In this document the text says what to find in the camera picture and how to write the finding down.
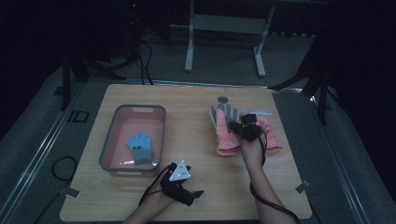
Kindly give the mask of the pink glove with gray palm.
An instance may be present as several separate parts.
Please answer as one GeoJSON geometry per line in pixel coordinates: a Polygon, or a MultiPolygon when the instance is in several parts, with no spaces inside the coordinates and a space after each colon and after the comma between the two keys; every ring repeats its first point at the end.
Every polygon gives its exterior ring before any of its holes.
{"type": "Polygon", "coordinates": [[[229,104],[209,107],[209,115],[217,136],[217,152],[220,156],[231,157],[240,153],[240,141],[231,130],[231,121],[239,120],[239,111],[229,104]]]}

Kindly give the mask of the metal floor rail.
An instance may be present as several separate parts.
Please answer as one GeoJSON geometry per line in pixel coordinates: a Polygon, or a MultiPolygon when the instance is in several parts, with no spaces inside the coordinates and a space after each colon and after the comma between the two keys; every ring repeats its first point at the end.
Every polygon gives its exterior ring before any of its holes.
{"type": "Polygon", "coordinates": [[[329,129],[326,125],[322,124],[321,119],[318,119],[318,123],[321,125],[320,129],[330,150],[330,159],[333,169],[336,172],[341,188],[346,196],[346,200],[357,224],[370,224],[369,218],[362,206],[361,198],[359,197],[358,192],[356,191],[356,188],[347,173],[347,169],[341,160],[334,141],[331,138],[329,129]]]}
{"type": "Polygon", "coordinates": [[[67,105],[40,92],[0,142],[0,224],[12,220],[85,87],[76,84],[67,105]]]}

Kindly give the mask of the black tripod stand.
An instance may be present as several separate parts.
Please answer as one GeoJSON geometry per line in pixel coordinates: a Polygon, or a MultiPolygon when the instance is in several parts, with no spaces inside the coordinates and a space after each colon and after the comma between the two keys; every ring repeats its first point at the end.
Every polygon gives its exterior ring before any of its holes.
{"type": "MultiPolygon", "coordinates": [[[[124,77],[117,75],[115,71],[132,64],[131,60],[126,60],[123,63],[104,66],[99,62],[90,59],[88,56],[82,54],[81,52],[77,52],[75,58],[80,63],[87,64],[88,66],[93,67],[99,73],[105,74],[107,77],[113,79],[124,79],[124,77]]],[[[71,62],[72,62],[71,54],[70,53],[65,54],[63,57],[63,66],[62,66],[62,71],[63,71],[62,86],[58,87],[54,93],[55,95],[60,95],[63,97],[63,103],[61,107],[62,111],[65,111],[71,102],[71,71],[72,71],[71,62]]]]}
{"type": "Polygon", "coordinates": [[[327,91],[329,87],[330,71],[327,62],[315,63],[312,60],[303,60],[294,77],[287,79],[279,84],[270,86],[269,90],[281,91],[293,83],[302,79],[307,79],[302,93],[306,97],[318,95],[318,118],[322,124],[326,124],[325,112],[327,104],[327,91]]]}

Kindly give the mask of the person's left hand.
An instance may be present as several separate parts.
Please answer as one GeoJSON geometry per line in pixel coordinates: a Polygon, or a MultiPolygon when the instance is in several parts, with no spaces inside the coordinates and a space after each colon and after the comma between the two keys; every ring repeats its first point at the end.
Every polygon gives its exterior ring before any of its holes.
{"type": "Polygon", "coordinates": [[[166,196],[163,193],[163,189],[159,182],[155,182],[152,185],[152,188],[149,191],[148,196],[146,197],[146,200],[145,200],[145,202],[147,204],[149,204],[151,207],[159,209],[159,210],[164,210],[166,207],[168,207],[174,201],[175,201],[174,199],[166,196]]]}

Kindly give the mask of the pink basin with gray rim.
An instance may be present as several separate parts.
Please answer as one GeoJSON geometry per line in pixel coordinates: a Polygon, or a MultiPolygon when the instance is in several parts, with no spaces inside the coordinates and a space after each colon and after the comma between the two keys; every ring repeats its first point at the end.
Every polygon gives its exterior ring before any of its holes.
{"type": "Polygon", "coordinates": [[[102,169],[118,176],[151,176],[159,171],[163,154],[166,110],[160,105],[120,105],[116,108],[99,159],[102,169]],[[152,140],[152,161],[136,165],[126,141],[135,133],[152,140]]]}

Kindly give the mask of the blue glove with dark dots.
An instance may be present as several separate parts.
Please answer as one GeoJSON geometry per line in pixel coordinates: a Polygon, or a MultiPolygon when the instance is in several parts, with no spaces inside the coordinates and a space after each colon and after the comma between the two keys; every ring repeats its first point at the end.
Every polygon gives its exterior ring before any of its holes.
{"type": "Polygon", "coordinates": [[[135,133],[126,141],[134,158],[134,163],[147,164],[152,161],[152,140],[145,133],[135,133]]]}

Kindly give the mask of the white desk frame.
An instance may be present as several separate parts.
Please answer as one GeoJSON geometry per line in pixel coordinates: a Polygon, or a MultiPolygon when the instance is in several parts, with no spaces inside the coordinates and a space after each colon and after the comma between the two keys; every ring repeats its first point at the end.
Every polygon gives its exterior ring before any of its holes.
{"type": "Polygon", "coordinates": [[[194,32],[196,30],[241,33],[259,35],[261,37],[257,46],[253,50],[253,56],[259,77],[265,77],[266,71],[262,59],[262,49],[264,42],[269,33],[272,18],[276,11],[276,6],[271,5],[266,13],[265,19],[241,18],[231,16],[218,16],[207,14],[196,14],[194,12],[195,0],[190,0],[190,17],[189,17],[189,41],[187,46],[186,60],[184,70],[191,72],[193,67],[194,56],[194,32]]]}

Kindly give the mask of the person's right hand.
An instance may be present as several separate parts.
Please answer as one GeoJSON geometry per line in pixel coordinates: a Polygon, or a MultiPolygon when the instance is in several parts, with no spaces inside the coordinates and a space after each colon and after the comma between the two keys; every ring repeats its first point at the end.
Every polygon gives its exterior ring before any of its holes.
{"type": "Polygon", "coordinates": [[[265,155],[263,149],[264,142],[260,137],[251,142],[248,142],[247,140],[242,141],[242,157],[249,171],[257,171],[262,168],[265,155]]]}

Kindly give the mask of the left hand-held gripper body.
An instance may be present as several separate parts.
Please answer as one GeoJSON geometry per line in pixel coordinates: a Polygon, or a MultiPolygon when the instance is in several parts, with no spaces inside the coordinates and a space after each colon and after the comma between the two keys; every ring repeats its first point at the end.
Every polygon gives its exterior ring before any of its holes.
{"type": "Polygon", "coordinates": [[[179,164],[172,162],[161,180],[163,193],[180,203],[191,206],[195,195],[182,186],[190,177],[189,169],[184,161],[181,161],[179,164]]]}

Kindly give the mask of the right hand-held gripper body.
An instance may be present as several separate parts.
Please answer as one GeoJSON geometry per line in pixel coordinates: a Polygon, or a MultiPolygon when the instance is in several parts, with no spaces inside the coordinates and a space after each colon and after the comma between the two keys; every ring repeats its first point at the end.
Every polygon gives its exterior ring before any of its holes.
{"type": "Polygon", "coordinates": [[[257,114],[245,113],[240,117],[238,134],[246,141],[252,142],[259,138],[262,134],[267,135],[269,130],[259,123],[257,114]]]}

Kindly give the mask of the pink padded glove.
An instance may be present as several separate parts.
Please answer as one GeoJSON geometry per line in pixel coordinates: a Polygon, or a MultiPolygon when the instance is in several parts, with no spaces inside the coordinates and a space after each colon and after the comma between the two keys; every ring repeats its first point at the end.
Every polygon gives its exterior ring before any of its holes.
{"type": "Polygon", "coordinates": [[[266,153],[267,154],[275,154],[282,149],[280,145],[276,133],[272,128],[272,125],[268,121],[267,117],[264,115],[257,116],[256,124],[260,126],[264,133],[264,144],[266,145],[266,153]]]}

